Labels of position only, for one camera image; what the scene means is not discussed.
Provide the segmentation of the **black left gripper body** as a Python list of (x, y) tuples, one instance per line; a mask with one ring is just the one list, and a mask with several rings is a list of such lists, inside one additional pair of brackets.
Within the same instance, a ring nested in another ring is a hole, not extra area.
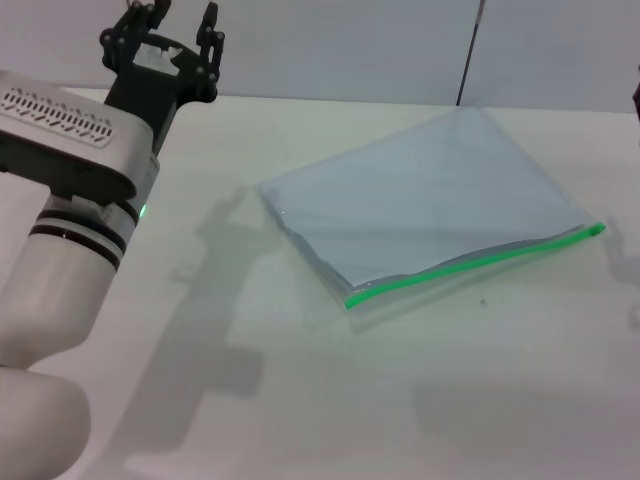
[[(173, 75), (136, 64), (135, 55), (145, 45), (158, 47), (162, 52), (174, 49), (176, 55), (169, 63), (177, 68), (177, 73)], [(137, 50), (128, 50), (127, 54), (119, 69), (110, 69), (116, 74), (116, 80), (105, 103), (146, 122), (153, 133), (152, 151), (157, 154), (177, 110), (192, 102), (213, 102), (218, 95), (218, 81), (198, 83), (199, 52), (160, 35), (147, 34)]]

